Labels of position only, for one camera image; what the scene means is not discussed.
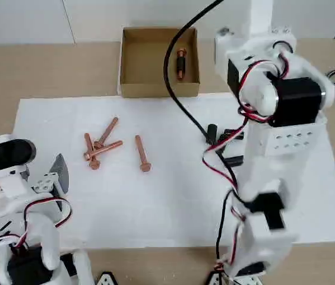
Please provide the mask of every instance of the white paper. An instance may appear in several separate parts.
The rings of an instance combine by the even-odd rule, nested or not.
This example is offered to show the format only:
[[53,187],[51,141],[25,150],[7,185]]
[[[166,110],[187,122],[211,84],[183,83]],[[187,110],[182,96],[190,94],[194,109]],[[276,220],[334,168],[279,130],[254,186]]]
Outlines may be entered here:
[[[181,101],[205,128],[214,123],[223,132],[242,122],[230,94]],[[114,116],[119,123],[107,142],[122,140],[124,145],[100,156],[102,165],[93,171],[83,159],[84,133],[99,138]],[[152,163],[149,173],[139,169],[136,134]],[[61,228],[63,248],[215,244],[229,182],[202,164],[204,139],[171,99],[24,99],[14,135],[37,147],[29,165],[30,182],[49,170],[58,153],[65,157],[67,198],[74,214]],[[320,141],[307,164],[296,210],[289,216],[299,243],[335,241],[335,162],[326,132]],[[243,149],[244,143],[235,141],[226,151],[241,155]],[[222,245],[232,243],[234,226],[227,214]]]

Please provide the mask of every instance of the robotic arm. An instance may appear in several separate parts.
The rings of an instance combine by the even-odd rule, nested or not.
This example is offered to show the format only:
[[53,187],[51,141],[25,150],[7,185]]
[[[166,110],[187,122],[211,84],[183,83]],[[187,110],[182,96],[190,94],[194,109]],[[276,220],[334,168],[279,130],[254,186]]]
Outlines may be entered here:
[[36,155],[26,140],[0,136],[0,284],[93,285],[84,251],[61,256],[57,227],[71,216],[64,199],[68,172],[61,155],[37,185],[26,164]]
[[239,196],[249,205],[236,206],[246,215],[243,231],[221,258],[231,278],[265,274],[289,254],[299,233],[286,217],[296,207],[308,154],[327,123],[322,111],[335,98],[334,84],[295,55],[288,29],[271,30],[270,17],[254,20],[257,11],[271,15],[273,1],[251,3],[249,34],[236,37],[224,28],[215,38],[217,73],[240,110],[257,118],[249,122],[238,176]]

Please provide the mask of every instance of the table surface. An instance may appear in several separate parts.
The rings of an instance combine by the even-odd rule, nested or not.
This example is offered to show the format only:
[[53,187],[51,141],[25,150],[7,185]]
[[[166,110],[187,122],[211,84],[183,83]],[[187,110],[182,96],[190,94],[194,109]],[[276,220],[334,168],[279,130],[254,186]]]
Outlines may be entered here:
[[[116,94],[119,48],[119,43],[0,46],[0,134],[12,132],[21,98]],[[212,42],[200,42],[198,48],[200,92],[227,91],[214,73]],[[298,53],[323,72],[335,68],[335,40],[300,40]],[[335,105],[326,113],[335,154]],[[113,271],[119,284],[203,284],[215,252],[214,248],[111,249],[91,251],[90,258],[95,276]],[[335,243],[294,246],[263,282],[335,284]]]

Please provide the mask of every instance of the copper bolt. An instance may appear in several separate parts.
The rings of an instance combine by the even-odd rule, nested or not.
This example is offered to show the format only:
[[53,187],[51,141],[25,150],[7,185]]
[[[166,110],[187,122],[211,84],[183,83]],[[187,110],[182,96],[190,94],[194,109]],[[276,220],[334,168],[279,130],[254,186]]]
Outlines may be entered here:
[[[94,150],[94,146],[93,146],[90,134],[85,133],[84,139],[86,140],[87,151],[92,152]],[[89,159],[89,162],[90,162],[89,166],[91,167],[92,170],[99,169],[100,161],[98,161],[95,156],[91,157],[91,159]]]
[[178,56],[186,56],[186,54],[187,54],[187,51],[186,51],[186,49],[184,48],[184,47],[182,47],[182,48],[180,48],[178,51],[177,51],[177,55]]
[[94,143],[95,149],[98,150],[104,146],[104,142],[106,141],[107,137],[109,137],[110,133],[112,132],[113,128],[115,127],[118,121],[119,121],[119,118],[114,117],[112,122],[106,128],[106,131],[104,132],[104,134],[100,137],[98,141],[95,141]]
[[88,151],[88,152],[84,153],[84,158],[87,161],[89,161],[90,159],[92,159],[92,157],[98,156],[99,154],[105,153],[109,150],[113,150],[114,148],[119,147],[120,145],[122,145],[122,141],[117,141],[117,142],[114,142],[113,144],[105,145],[104,147],[102,147],[98,150]]
[[136,145],[138,148],[138,153],[140,154],[140,159],[141,159],[140,169],[143,172],[148,172],[151,168],[151,164],[146,160],[143,142],[141,141],[141,138],[139,135],[136,135],[135,139],[136,139]]
[[183,80],[186,73],[186,54],[187,51],[184,48],[180,48],[177,51],[177,79]]

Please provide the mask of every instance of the cardboard box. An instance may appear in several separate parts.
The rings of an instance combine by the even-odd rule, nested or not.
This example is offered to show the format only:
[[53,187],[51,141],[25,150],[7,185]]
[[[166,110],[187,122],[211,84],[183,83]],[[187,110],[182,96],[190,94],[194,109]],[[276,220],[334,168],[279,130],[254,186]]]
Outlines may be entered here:
[[[123,97],[169,97],[163,80],[163,60],[169,43],[179,29],[125,28],[120,66],[120,91]],[[177,79],[176,59],[179,48],[187,50],[186,74]],[[197,30],[191,28],[175,45],[169,62],[170,84],[179,97],[198,95],[200,85]]]

